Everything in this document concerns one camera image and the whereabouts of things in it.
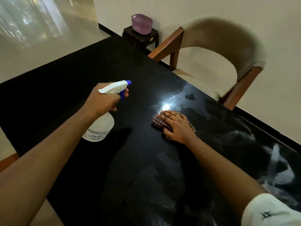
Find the floor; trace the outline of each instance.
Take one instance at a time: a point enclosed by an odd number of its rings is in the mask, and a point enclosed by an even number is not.
[[[0,0],[0,83],[109,37],[93,0]],[[0,160],[15,153],[0,129]],[[31,226],[63,225],[46,200]]]

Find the bottle label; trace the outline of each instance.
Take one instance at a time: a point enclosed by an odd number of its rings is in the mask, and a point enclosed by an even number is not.
[[[85,137],[90,140],[102,140],[104,139],[110,131],[106,132],[95,132],[91,129],[88,129],[85,133]]]

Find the white plastic bottle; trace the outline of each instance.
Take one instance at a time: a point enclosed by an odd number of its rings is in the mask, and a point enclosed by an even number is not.
[[[123,99],[123,94],[128,85],[131,84],[131,81],[120,81],[112,83],[98,91],[105,94],[119,93]],[[85,140],[91,142],[98,142],[103,140],[107,134],[111,131],[114,126],[114,118],[112,115],[107,112],[106,114],[99,117],[94,123],[89,127],[89,129],[82,136]]]

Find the chair seat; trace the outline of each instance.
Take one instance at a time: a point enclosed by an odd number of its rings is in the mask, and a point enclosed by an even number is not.
[[[188,73],[186,73],[185,71],[181,70],[181,69],[175,69],[173,71],[173,73],[175,73],[176,75],[178,75],[179,77],[181,77],[182,79],[184,79],[186,82],[190,83],[191,85],[195,86],[196,88],[198,88],[200,91],[204,92],[205,94],[207,94],[208,96],[210,96],[211,98],[213,98],[214,100],[218,101],[221,96],[218,94],[218,92],[216,92],[215,90],[213,90],[212,88],[204,85],[203,83],[201,83],[199,80],[191,77]]]

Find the person's right arm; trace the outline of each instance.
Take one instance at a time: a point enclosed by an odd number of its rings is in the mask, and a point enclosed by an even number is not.
[[[257,181],[200,140],[184,115],[168,110],[161,111],[158,117],[172,128],[173,132],[164,129],[164,134],[194,153],[240,218],[253,198],[266,193]]]

